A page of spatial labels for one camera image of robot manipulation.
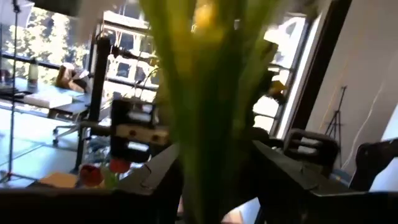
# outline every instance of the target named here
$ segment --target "black stand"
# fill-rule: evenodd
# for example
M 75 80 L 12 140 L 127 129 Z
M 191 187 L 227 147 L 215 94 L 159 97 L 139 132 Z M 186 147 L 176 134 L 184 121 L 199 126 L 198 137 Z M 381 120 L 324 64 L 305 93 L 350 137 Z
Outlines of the black stand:
M 347 89 L 347 86 L 341 87 L 341 98 L 340 102 L 338 104 L 337 110 L 335 110 L 335 113 L 328 125 L 328 128 L 326 129 L 325 134 L 330 136 L 333 133 L 333 139 L 337 141 L 336 135 L 338 134 L 338 146 L 339 146 L 339 152 L 338 152 L 338 157 L 339 157 L 339 163 L 340 167 L 342 166 L 342 161 L 341 161 L 341 104 L 343 103 L 343 98 L 345 91 Z
M 17 0 L 13 0 L 12 4 L 14 5 L 15 12 L 15 36 L 14 36 L 14 65 L 13 65 L 13 73 L 12 73 L 12 107 L 11 107 L 11 125 L 10 125 L 10 145 L 9 145 L 9 157 L 8 157 L 8 171 L 6 175 L 0 180 L 0 183 L 4 181 L 10 181 L 11 177 L 20 177 L 23 179 L 37 180 L 35 178 L 26 177 L 19 174 L 12 173 L 12 150 L 14 148 L 14 113 L 15 113 L 15 73 L 16 73 L 16 58 L 17 58 L 17 25 L 18 25 L 18 14 L 21 12 L 19 5 L 17 4 Z

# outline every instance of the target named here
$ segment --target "light stand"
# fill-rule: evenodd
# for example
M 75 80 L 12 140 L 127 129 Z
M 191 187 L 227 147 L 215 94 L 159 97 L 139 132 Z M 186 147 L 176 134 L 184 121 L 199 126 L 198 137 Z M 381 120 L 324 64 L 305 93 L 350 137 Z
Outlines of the light stand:
M 15 73 L 16 73 L 16 62 L 17 62 L 17 25 L 18 25 L 18 14 L 21 12 L 21 9 L 17 3 L 17 0 L 12 0 L 12 5 L 14 6 L 15 13 L 15 35 L 14 35 L 14 63 L 13 63 L 13 73 L 12 73 L 12 96 L 11 96 L 11 125 L 10 125 L 10 144 L 9 144 L 9 157 L 8 157 L 8 172 L 6 175 L 0 180 L 0 183 L 4 181 L 10 181 L 11 177 L 20 177 L 23 179 L 37 180 L 35 178 L 26 177 L 24 175 L 13 174 L 12 173 L 12 150 L 14 148 L 14 113 L 15 113 Z

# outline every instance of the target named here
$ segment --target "floor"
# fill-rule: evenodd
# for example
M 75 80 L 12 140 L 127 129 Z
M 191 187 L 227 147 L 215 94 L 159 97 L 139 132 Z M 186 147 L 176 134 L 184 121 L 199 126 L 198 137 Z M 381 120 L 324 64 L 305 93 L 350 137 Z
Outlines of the floor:
M 9 165 L 10 117 L 10 111 L 0 109 L 0 170 L 8 170 Z M 14 121 L 14 173 L 39 179 L 73 168 L 77 133 L 60 138 L 58 146 L 52 146 L 52 130 L 67 123 L 25 113 L 15 113 Z M 10 182 L 0 184 L 0 188 L 26 187 L 31 183 L 31 180 L 13 177 Z

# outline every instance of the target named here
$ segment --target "desk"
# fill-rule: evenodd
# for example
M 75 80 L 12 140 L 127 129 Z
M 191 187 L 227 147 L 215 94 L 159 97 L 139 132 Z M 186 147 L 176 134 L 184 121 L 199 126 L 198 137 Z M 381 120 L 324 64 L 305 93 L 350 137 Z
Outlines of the desk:
M 49 118 L 53 118 L 53 115 L 56 113 L 70 115 L 70 116 L 84 113 L 88 111 L 88 105 L 91 102 L 91 94 L 79 93 L 77 91 L 63 89 L 53 85 L 39 83 L 37 85 L 37 88 L 29 88 L 27 86 L 27 80 L 24 78 L 16 78 L 15 87 L 17 88 L 18 91 L 28 91 L 31 93 L 38 93 L 41 91 L 54 91 L 57 93 L 63 93 L 73 96 L 73 102 L 71 104 L 59 106 L 56 108 L 51 108 L 48 115 Z M 10 96 L 0 95 L 0 98 L 11 101 Z M 25 103 L 24 99 L 16 99 L 16 102 Z

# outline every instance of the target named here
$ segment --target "white wall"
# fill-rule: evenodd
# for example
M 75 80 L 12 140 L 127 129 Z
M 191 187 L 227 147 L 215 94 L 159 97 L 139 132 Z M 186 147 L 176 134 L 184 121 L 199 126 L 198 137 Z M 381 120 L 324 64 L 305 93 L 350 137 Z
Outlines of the white wall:
M 364 142 L 380 141 L 397 105 L 397 10 L 397 0 L 353 0 L 308 121 L 307 130 L 324 133 L 337 109 L 340 87 L 348 86 L 341 108 L 343 163 L 353 143 L 356 149 Z M 355 153 L 345 168 L 350 174 L 354 158 Z

